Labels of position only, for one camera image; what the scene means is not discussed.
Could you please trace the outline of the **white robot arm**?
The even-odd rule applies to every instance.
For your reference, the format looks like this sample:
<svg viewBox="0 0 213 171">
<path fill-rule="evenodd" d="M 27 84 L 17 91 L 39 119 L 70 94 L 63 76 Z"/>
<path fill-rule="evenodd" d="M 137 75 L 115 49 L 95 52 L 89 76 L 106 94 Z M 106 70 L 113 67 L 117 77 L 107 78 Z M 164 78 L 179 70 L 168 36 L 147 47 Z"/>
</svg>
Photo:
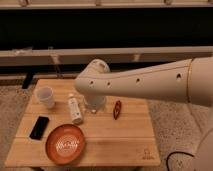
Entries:
<svg viewBox="0 0 213 171">
<path fill-rule="evenodd" d="M 193 170 L 213 171 L 213 57 L 117 73 L 110 72 L 103 60 L 95 59 L 77 76 L 75 88 L 89 103 L 98 96 L 123 96 L 209 107 Z"/>
</svg>

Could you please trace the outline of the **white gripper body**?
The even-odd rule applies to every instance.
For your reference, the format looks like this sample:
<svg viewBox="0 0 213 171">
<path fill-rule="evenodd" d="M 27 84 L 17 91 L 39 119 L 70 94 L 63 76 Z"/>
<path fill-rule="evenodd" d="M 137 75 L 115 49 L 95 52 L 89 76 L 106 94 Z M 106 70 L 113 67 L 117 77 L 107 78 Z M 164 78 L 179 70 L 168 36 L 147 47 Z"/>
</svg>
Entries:
<svg viewBox="0 0 213 171">
<path fill-rule="evenodd" d="M 85 96 L 84 105 L 87 110 L 92 113 L 96 113 L 98 110 L 103 108 L 106 104 L 105 96 Z"/>
</svg>

